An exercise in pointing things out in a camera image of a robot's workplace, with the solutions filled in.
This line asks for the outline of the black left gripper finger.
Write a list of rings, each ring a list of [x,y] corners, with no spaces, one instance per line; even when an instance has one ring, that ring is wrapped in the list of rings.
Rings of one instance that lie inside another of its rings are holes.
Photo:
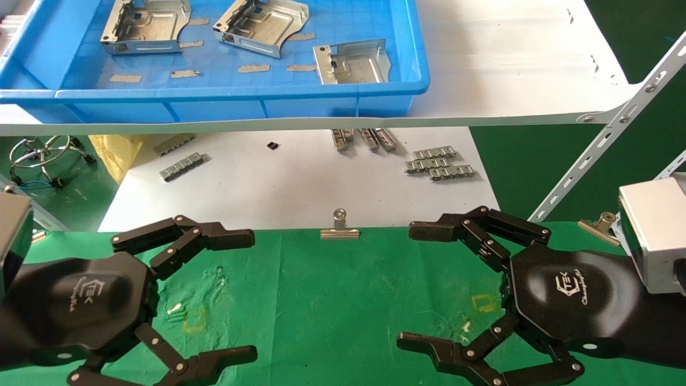
[[[176,216],[114,235],[111,244],[114,252],[124,251],[133,256],[164,247],[150,260],[150,271],[156,279],[165,280],[205,249],[253,247],[255,233],[250,229],[227,230],[220,222],[196,222]]]

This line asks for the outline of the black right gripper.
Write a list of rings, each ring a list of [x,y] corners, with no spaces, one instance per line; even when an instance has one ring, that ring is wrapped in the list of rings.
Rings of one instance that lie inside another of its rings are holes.
[[[551,230],[482,206],[467,213],[444,213],[436,222],[410,222],[408,235],[412,240],[461,241],[493,271],[508,271],[511,253],[493,235],[529,247],[547,245]],[[534,338],[534,347],[551,362],[507,372],[487,363],[487,356],[502,342],[524,332],[523,320],[515,314],[499,318],[469,345],[400,332],[397,347],[427,355],[437,372],[463,377],[472,385],[566,385],[585,373],[569,350],[593,357],[627,353],[632,313],[645,294],[629,257],[525,249],[510,261],[509,272],[514,307],[542,334],[542,339]]]

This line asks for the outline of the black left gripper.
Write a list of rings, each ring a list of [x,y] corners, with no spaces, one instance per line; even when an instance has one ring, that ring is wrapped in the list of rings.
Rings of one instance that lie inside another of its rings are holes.
[[[136,385],[104,375],[101,369],[105,360],[117,361],[139,340],[168,368],[156,385],[213,385],[226,367],[257,360],[254,345],[184,359],[150,325],[158,301],[150,269],[125,252],[25,265],[21,323],[30,340],[21,351],[32,366],[62,366],[88,358],[71,372],[70,385]]]

